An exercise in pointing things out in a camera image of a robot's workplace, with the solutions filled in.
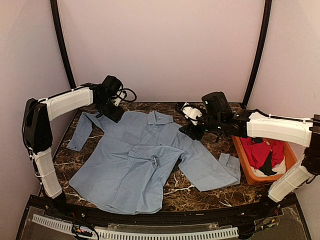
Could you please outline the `light blue shirt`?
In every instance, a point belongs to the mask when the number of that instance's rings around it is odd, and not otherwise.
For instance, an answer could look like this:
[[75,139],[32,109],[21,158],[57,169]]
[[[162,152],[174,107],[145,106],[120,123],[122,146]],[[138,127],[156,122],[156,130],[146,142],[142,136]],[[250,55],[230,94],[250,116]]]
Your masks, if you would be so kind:
[[79,152],[93,126],[103,131],[103,137],[69,185],[103,211],[126,215],[158,212],[174,166],[201,192],[240,182],[237,159],[217,161],[201,142],[181,133],[170,115],[127,111],[116,123],[83,112],[67,148]]

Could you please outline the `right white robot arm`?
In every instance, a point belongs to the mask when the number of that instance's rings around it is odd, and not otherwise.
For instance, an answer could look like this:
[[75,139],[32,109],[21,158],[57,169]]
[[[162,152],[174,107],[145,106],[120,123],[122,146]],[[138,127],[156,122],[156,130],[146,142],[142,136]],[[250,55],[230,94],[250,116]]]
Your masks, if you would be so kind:
[[193,140],[204,133],[241,138],[263,138],[289,142],[305,148],[304,157],[272,183],[268,197],[255,205],[255,213],[266,217],[289,193],[320,174],[320,116],[292,118],[266,114],[258,109],[234,112],[223,92],[202,97],[203,108],[178,102],[175,109],[188,120],[179,130]]

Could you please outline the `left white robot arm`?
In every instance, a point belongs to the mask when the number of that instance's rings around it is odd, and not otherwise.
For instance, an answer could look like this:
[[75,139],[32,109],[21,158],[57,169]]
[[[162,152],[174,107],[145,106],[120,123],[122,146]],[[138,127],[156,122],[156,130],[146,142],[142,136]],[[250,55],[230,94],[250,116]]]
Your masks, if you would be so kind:
[[94,104],[99,117],[105,116],[117,123],[125,112],[120,103],[126,96],[122,82],[108,75],[100,84],[85,83],[63,93],[42,99],[30,98],[26,102],[22,140],[45,194],[55,199],[50,208],[58,217],[67,218],[71,208],[60,199],[64,192],[52,159],[51,122],[61,115]]

